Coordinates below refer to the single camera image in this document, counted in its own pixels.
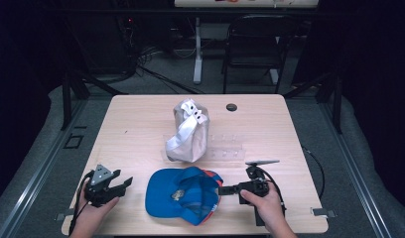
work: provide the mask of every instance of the wooden tabletop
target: wooden tabletop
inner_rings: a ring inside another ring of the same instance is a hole
[[[215,7],[276,7],[278,8],[316,8],[318,0],[175,0],[176,7],[215,8]]]
[[[170,162],[164,152],[166,140],[176,133],[173,108],[187,98],[206,107],[210,119],[209,153],[194,164]],[[229,103],[235,104],[237,110],[228,111]],[[244,163],[258,160],[280,160],[261,168],[280,186],[287,207],[286,219],[292,229],[296,233],[327,231],[327,221],[311,212],[311,208],[322,206],[281,95],[115,96],[83,175],[102,164],[111,171],[121,170],[120,177],[110,186],[134,179],[125,196],[106,216],[98,234],[265,234],[264,227],[255,226],[253,208],[240,205],[238,195],[223,196],[213,216],[200,226],[182,218],[152,217],[145,209],[148,181],[159,169],[198,166],[218,173],[223,185],[234,185],[249,180]],[[68,234],[71,219],[68,216],[64,222],[64,234]]]

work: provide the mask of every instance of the chair seat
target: chair seat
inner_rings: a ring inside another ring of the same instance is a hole
[[[282,64],[277,43],[271,38],[268,41],[265,39],[251,39],[250,41],[245,38],[233,39],[230,42],[229,55],[228,65],[231,67],[276,68]]]

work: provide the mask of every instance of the blue cap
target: blue cap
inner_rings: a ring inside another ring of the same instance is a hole
[[[146,193],[146,210],[155,217],[182,217],[194,225],[206,221],[217,208],[221,177],[198,167],[155,172]]]

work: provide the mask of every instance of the hand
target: hand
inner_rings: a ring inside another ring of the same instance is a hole
[[[276,187],[272,182],[268,182],[268,187],[269,192],[264,197],[245,189],[240,192],[240,195],[257,207],[259,216],[265,222],[265,228],[273,237],[296,237],[283,215]]]
[[[78,203],[78,209],[81,210],[83,207],[84,209],[79,211],[80,214],[69,237],[92,237],[103,218],[119,201],[119,197],[115,197],[100,207],[94,207],[87,204],[87,200],[84,198],[84,190],[85,185],[82,187]]]

